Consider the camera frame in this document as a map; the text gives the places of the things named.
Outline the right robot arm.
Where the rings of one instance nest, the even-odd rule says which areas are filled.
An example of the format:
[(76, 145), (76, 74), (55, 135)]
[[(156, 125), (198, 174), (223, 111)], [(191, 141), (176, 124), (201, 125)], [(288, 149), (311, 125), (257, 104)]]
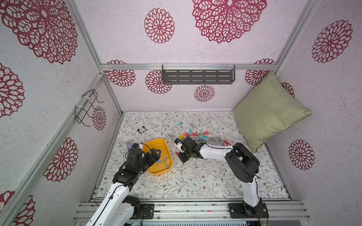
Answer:
[(258, 195), (257, 181), (259, 160), (243, 144), (212, 146), (206, 142), (197, 143), (190, 137), (177, 138), (174, 144), (179, 149), (178, 157), (182, 163), (191, 158), (215, 159), (226, 162), (234, 176), (242, 183), (243, 202), (250, 208), (256, 207), (261, 199)]

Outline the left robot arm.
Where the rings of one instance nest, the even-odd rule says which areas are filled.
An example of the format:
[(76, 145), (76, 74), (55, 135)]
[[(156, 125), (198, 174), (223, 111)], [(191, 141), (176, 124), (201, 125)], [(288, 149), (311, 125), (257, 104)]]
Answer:
[(133, 144), (127, 153), (126, 161), (114, 175), (112, 185), (102, 203), (87, 222), (88, 226), (125, 226), (131, 218), (140, 215), (140, 199), (130, 195), (140, 175), (154, 165), (161, 157), (161, 151), (145, 144)]

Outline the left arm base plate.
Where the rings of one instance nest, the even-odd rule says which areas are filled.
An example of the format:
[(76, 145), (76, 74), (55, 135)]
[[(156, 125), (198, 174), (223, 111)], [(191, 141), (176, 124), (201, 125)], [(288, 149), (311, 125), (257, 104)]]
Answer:
[(133, 214), (130, 219), (153, 219), (155, 213), (155, 205), (146, 203), (131, 206)]

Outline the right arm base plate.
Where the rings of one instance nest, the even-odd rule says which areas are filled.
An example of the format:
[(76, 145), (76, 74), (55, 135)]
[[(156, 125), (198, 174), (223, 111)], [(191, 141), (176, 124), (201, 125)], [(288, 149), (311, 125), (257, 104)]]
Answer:
[(228, 204), (231, 218), (269, 218), (266, 205), (259, 202), (255, 207), (251, 207), (244, 202), (233, 202)]

